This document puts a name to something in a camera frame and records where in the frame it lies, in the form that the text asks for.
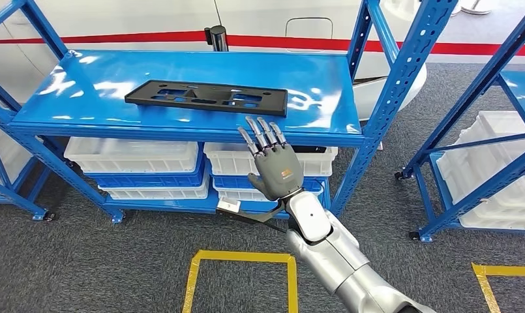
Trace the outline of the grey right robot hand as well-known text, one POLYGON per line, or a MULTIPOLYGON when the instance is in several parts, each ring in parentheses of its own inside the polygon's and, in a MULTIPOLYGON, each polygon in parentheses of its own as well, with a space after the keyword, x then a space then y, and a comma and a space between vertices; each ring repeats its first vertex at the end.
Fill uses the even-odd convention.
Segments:
POLYGON ((247 175, 251 185, 268 200, 286 198, 302 189, 304 172, 293 147, 275 122, 262 117, 245 117, 254 139, 243 127, 238 127, 248 150, 254 157, 258 174, 247 175))

